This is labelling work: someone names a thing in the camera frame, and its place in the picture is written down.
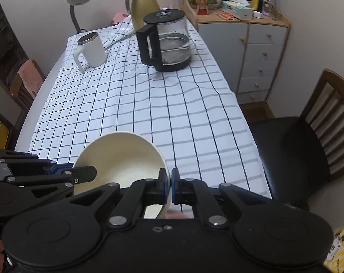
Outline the cream plastic bowl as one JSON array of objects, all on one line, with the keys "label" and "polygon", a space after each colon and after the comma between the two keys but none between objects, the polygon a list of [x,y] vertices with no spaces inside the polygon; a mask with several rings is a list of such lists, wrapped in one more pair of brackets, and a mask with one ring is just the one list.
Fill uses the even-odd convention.
[{"label": "cream plastic bowl", "polygon": [[112,132],[92,141],[73,166],[94,166],[97,171],[93,181],[75,186],[75,195],[111,182],[127,188],[137,180],[157,179],[161,168],[169,173],[163,155],[153,143],[126,131]]}]

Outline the yellow cushion chair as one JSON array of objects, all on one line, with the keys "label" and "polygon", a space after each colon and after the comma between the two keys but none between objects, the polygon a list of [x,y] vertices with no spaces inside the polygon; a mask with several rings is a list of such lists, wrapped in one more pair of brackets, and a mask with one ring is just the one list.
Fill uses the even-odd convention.
[{"label": "yellow cushion chair", "polygon": [[17,134],[16,127],[0,114],[0,149],[14,150]]}]

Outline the checkered white tablecloth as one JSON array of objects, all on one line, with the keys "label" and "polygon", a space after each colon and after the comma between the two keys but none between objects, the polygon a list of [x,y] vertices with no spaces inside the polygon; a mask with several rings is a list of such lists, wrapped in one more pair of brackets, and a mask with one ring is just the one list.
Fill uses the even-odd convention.
[{"label": "checkered white tablecloth", "polygon": [[101,66],[79,71],[67,40],[62,65],[41,103],[26,149],[40,158],[72,163],[98,137],[115,131],[140,134],[161,151],[169,168],[210,187],[230,183],[270,197],[248,123],[215,59],[193,27],[192,61],[161,73],[142,64],[129,18],[101,28],[109,43]]}]

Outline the wooden chair with pink towel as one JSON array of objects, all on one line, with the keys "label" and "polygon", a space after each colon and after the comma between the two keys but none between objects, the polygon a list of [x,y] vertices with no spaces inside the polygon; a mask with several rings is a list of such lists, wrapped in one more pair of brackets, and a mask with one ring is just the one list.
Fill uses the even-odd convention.
[{"label": "wooden chair with pink towel", "polygon": [[45,79],[35,60],[27,60],[19,68],[10,85],[10,94],[22,110],[30,110]]}]

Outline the dark wooden chair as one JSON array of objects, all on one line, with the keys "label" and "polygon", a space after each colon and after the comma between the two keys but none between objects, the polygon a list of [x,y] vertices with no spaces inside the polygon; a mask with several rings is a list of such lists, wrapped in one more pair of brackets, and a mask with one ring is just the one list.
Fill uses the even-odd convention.
[{"label": "dark wooden chair", "polygon": [[344,78],[324,70],[300,116],[251,123],[274,200],[306,209],[344,175]]}]

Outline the glass electric kettle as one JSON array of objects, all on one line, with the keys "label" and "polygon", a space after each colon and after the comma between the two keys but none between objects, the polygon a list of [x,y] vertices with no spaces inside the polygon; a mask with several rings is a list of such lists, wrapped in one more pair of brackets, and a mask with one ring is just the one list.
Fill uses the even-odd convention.
[{"label": "glass electric kettle", "polygon": [[144,65],[159,72],[172,72],[190,64],[192,52],[183,10],[162,9],[147,14],[136,37]]}]

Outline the grey drawer cabinet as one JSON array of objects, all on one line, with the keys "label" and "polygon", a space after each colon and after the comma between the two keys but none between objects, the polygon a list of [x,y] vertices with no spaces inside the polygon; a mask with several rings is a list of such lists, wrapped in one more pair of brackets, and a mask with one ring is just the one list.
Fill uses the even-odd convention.
[{"label": "grey drawer cabinet", "polygon": [[197,15],[189,0],[183,0],[183,9],[238,102],[266,101],[289,37],[289,19],[281,13],[275,18],[227,19],[221,9]]}]

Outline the pink cloth on table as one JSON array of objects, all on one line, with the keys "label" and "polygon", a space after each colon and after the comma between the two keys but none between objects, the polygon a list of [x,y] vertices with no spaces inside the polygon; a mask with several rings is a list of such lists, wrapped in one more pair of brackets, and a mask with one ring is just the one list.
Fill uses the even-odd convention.
[{"label": "pink cloth on table", "polygon": [[124,14],[122,12],[117,12],[111,22],[110,22],[110,26],[116,26],[118,25],[119,23],[121,23],[122,21],[124,21],[125,18],[129,17],[130,15],[129,14]]}]

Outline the yellow cartoon tissue box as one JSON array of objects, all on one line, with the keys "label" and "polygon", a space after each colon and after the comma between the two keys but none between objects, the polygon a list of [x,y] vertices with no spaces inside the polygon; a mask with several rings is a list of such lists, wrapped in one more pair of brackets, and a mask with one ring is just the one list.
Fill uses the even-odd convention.
[{"label": "yellow cartoon tissue box", "polygon": [[334,241],[324,265],[330,272],[344,272],[344,227],[334,230]]}]

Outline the gold thermos jug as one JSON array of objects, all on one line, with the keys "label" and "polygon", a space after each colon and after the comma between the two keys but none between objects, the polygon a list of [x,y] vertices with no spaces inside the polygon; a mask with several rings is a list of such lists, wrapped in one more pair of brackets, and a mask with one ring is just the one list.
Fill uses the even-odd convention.
[{"label": "gold thermos jug", "polygon": [[125,6],[135,31],[144,26],[144,17],[147,14],[160,10],[157,0],[125,0]]}]

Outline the tissue pack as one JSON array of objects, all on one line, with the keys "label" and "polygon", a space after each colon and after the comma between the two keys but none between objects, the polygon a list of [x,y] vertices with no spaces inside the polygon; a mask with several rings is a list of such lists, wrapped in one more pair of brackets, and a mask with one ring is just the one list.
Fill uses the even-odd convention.
[{"label": "tissue pack", "polygon": [[225,0],[222,2],[222,10],[239,20],[251,20],[253,9],[247,0]]}]

